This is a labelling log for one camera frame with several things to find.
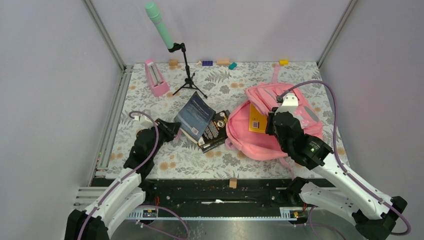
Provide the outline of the yellow book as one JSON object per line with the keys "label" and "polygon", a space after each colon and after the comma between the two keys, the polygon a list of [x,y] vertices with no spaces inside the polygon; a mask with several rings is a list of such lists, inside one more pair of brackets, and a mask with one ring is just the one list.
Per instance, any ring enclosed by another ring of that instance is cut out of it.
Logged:
{"label": "yellow book", "polygon": [[262,115],[251,103],[249,105],[248,131],[254,133],[266,133],[267,116]]}

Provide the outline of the dark blue book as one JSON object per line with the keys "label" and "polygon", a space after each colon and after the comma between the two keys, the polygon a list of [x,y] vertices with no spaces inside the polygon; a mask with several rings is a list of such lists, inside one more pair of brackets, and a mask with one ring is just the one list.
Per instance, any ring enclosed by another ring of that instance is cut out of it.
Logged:
{"label": "dark blue book", "polygon": [[173,120],[180,123],[180,130],[197,144],[215,114],[216,111],[195,92]]}

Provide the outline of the pink school backpack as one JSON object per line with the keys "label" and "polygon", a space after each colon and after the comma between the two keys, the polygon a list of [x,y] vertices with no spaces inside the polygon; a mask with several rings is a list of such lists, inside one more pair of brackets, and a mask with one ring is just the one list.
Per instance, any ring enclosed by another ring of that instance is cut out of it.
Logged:
{"label": "pink school backpack", "polygon": [[247,101],[239,105],[228,117],[225,146],[236,149],[256,161],[278,159],[288,170],[290,165],[274,136],[266,134],[268,113],[278,107],[277,96],[292,87],[278,82],[280,66],[274,68],[270,83],[260,83],[244,92]]}

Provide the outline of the black paperback book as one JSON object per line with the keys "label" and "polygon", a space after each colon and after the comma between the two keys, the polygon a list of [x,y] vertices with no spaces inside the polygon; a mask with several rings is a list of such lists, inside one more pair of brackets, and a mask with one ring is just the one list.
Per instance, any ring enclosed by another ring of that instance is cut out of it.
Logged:
{"label": "black paperback book", "polygon": [[215,114],[209,122],[206,130],[199,139],[198,148],[206,153],[222,145],[227,139],[226,125],[229,119],[230,111],[223,110]]}

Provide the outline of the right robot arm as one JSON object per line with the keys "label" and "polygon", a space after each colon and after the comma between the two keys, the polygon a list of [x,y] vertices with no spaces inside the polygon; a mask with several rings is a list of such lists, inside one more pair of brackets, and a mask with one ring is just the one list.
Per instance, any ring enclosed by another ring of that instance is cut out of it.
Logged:
{"label": "right robot arm", "polygon": [[407,201],[401,196],[389,196],[372,186],[349,166],[322,139],[306,134],[301,121],[288,111],[273,108],[267,118],[266,133],[275,136],[281,150],[295,163],[324,177],[344,195],[321,189],[301,177],[293,180],[287,191],[287,201],[293,206],[303,202],[338,215],[352,225],[367,240],[385,240],[401,219],[407,235],[411,226],[402,215]]}

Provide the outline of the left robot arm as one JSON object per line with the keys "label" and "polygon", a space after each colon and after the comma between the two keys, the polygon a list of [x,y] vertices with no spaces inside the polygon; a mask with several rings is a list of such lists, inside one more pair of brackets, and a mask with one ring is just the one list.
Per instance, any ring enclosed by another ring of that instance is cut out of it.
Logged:
{"label": "left robot arm", "polygon": [[155,200],[151,183],[143,184],[154,166],[154,157],[164,143],[174,140],[181,124],[160,118],[140,130],[118,177],[84,210],[74,209],[67,218],[66,240],[109,240],[138,206]]}

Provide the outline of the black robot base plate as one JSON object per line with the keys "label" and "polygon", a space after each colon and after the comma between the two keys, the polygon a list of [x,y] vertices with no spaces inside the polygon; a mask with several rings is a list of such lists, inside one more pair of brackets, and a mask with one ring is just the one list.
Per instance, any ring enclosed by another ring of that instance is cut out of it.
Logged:
{"label": "black robot base plate", "polygon": [[229,179],[146,179],[152,184],[146,205],[159,200],[159,206],[180,217],[278,217],[280,208],[303,210],[304,203],[289,197],[291,184],[282,179],[238,179],[237,188],[229,188]]}

